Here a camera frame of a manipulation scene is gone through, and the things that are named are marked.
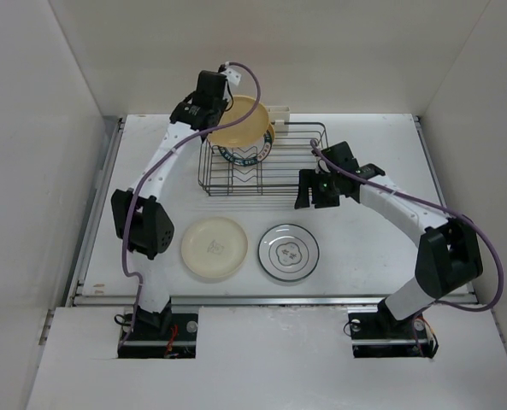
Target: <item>purple hose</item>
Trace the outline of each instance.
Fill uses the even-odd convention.
[[[496,264],[496,271],[498,274],[498,287],[496,289],[496,294],[494,295],[493,299],[489,303],[487,303],[485,306],[482,306],[482,307],[472,307],[471,308],[471,307],[457,305],[456,303],[451,303],[451,302],[446,302],[446,301],[438,301],[438,303],[448,305],[448,306],[453,306],[454,308],[457,308],[460,310],[465,310],[466,312],[485,312],[486,310],[490,310],[490,309],[494,308],[494,306],[498,303],[498,301],[502,297],[502,292],[504,291],[504,268],[502,267],[502,261],[500,260],[500,257],[498,256],[498,252],[494,248],[494,245],[491,243],[491,241],[489,240],[489,238],[485,234],[485,232],[483,232],[479,228],[479,226],[474,224],[467,216],[465,216],[453,209],[443,207],[441,205],[438,205],[437,203],[426,201],[424,199],[417,198],[415,196],[408,195],[403,192],[394,191],[394,190],[388,188],[387,186],[384,186],[381,184],[376,184],[375,182],[371,182],[367,179],[360,178],[353,173],[349,173],[349,172],[345,171],[344,169],[337,167],[330,160],[328,160],[326,158],[326,156],[324,156],[324,154],[322,154],[320,149],[318,148],[317,141],[315,141],[314,139],[311,140],[310,145],[312,146],[312,149],[314,150],[315,154],[317,156],[319,156],[327,164],[328,167],[334,169],[338,173],[342,173],[347,178],[353,179],[354,181],[357,181],[361,184],[373,186],[374,188],[376,188],[378,190],[383,190],[384,192],[388,192],[389,194],[399,196],[400,198],[406,199],[408,201],[418,202],[418,203],[421,203],[422,205],[426,205],[427,207],[438,209],[441,212],[445,212],[446,214],[454,216],[455,218],[457,218],[458,220],[461,220],[464,224],[466,224],[467,226],[472,228],[475,231],[475,233],[477,233],[477,235],[479,235],[479,237],[485,243],[485,245],[488,247],[489,252],[491,252],[492,258],[494,259],[494,263]]]
[[[137,288],[137,294],[135,295],[135,302],[133,303],[132,322],[130,323],[130,327],[126,332],[126,335],[124,335],[124,337],[122,338],[122,340],[118,344],[118,348],[120,348],[122,346],[122,344],[124,344],[126,342],[126,340],[132,334],[133,327],[135,326],[137,308],[139,306],[139,298],[141,297],[141,290],[143,289],[143,275],[139,272],[130,272],[129,269],[127,268],[127,246],[129,244],[129,240],[130,240],[130,226],[132,224],[133,212],[135,212],[135,207],[137,205],[137,200],[139,199],[139,192],[141,191],[141,188],[143,188],[143,185],[147,181],[147,179],[174,153],[175,150],[177,150],[182,145],[188,143],[189,141],[191,141],[194,138],[200,137],[202,135],[207,135],[211,132],[223,130],[225,128],[229,128],[231,126],[235,126],[235,125],[239,124],[240,122],[244,121],[246,118],[248,118],[250,115],[253,114],[253,112],[256,110],[257,106],[259,105],[259,102],[261,101],[261,85],[259,84],[258,78],[251,71],[251,69],[249,67],[247,67],[245,64],[242,64],[241,62],[229,62],[228,65],[243,68],[253,78],[253,81],[255,81],[256,98],[255,98],[255,103],[253,104],[251,109],[243,117],[238,118],[237,120],[234,120],[232,122],[229,122],[228,124],[225,124],[222,126],[214,126],[212,128],[208,128],[207,130],[194,132],[189,137],[186,137],[186,138],[180,140],[176,145],[174,145],[174,147],[159,162],[157,162],[154,166],[152,166],[152,168],[149,169],[143,175],[143,177],[139,180],[137,186],[135,187],[135,190],[133,191],[132,200],[130,201],[130,207],[127,210],[126,223],[124,225],[124,235],[122,236],[121,262],[122,262],[122,270],[124,271],[124,274],[129,278],[136,277],[139,280],[139,285]]]

